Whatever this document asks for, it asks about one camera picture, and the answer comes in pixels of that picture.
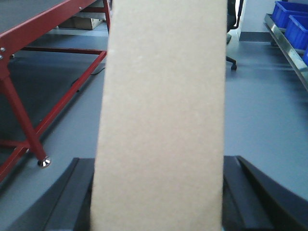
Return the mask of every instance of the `cardboard box on floor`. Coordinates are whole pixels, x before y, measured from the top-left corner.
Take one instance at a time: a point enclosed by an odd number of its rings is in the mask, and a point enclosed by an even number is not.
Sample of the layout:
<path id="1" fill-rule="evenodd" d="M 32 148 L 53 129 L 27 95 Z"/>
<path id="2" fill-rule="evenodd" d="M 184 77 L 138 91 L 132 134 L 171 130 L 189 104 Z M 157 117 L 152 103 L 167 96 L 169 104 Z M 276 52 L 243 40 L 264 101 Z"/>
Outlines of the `cardboard box on floor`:
<path id="1" fill-rule="evenodd" d="M 61 23 L 59 27 L 93 30 L 100 23 L 102 23 L 102 19 L 71 17 L 65 22 Z"/>

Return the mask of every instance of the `gray tabletop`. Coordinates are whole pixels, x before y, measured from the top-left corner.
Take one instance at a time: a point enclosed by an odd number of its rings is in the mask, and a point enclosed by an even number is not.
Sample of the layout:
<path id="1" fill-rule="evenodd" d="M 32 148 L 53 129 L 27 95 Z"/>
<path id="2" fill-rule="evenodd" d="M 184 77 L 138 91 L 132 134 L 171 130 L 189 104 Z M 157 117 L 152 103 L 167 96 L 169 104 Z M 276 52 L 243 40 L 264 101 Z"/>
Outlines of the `gray tabletop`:
<path id="1" fill-rule="evenodd" d="M 64 0 L 0 0 L 0 34 Z"/>

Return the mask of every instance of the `floor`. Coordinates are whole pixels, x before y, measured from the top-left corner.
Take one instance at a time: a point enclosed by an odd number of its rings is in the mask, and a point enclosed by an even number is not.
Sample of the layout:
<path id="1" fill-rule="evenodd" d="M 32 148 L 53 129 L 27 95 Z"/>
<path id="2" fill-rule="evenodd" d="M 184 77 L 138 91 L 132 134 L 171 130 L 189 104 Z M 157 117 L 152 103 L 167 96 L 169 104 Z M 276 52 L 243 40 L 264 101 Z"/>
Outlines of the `floor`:
<path id="1" fill-rule="evenodd" d="M 106 49 L 107 36 L 105 25 L 94 31 L 55 29 L 34 45 Z M 307 91 L 280 50 L 269 43 L 238 42 L 233 34 L 227 53 L 238 61 L 238 69 L 231 71 L 231 64 L 226 64 L 225 155 L 245 157 L 308 200 Z M 34 123 L 91 59 L 76 54 L 16 54 L 11 63 L 14 83 Z M 103 78 L 104 71 L 93 75 L 43 138 L 51 166 L 39 169 L 29 154 L 0 184 L 0 230 L 10 231 L 13 221 L 56 181 L 73 157 L 95 157 Z M 36 84 L 25 90 L 30 80 Z M 21 138 L 5 110 L 8 105 L 3 98 L 0 101 L 0 136 Z M 5 156 L 7 150 L 0 153 Z"/>
<path id="2" fill-rule="evenodd" d="M 308 92 L 268 42 L 238 42 L 227 54 L 225 155 L 241 155 L 308 200 Z"/>

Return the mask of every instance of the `brown cardboard panel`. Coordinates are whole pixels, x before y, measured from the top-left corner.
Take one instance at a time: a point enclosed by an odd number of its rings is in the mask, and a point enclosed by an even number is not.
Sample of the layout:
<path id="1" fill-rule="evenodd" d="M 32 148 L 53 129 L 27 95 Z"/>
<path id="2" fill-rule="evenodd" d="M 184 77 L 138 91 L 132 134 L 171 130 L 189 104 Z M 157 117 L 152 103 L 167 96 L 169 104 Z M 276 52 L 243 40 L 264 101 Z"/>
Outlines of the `brown cardboard panel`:
<path id="1" fill-rule="evenodd" d="M 115 1 L 93 231 L 220 231 L 225 0 Z"/>

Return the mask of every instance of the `blue plastic bin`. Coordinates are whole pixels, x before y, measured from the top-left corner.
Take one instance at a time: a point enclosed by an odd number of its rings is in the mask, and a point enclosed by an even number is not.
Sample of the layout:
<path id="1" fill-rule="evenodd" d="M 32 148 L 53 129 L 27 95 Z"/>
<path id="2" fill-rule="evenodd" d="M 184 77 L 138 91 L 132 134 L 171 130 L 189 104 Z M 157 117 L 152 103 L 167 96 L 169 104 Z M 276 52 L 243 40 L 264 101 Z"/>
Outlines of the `blue plastic bin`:
<path id="1" fill-rule="evenodd" d="M 280 28 L 286 28 L 288 26 L 290 15 L 308 16 L 307 4 L 287 1 L 275 1 L 275 3 L 272 19 Z"/>
<path id="2" fill-rule="evenodd" d="M 308 65 L 308 49 L 306 49 L 304 55 L 303 55 L 303 61 Z"/>
<path id="3" fill-rule="evenodd" d="M 294 48 L 305 50 L 308 45 L 308 16 L 290 15 L 284 35 Z"/>

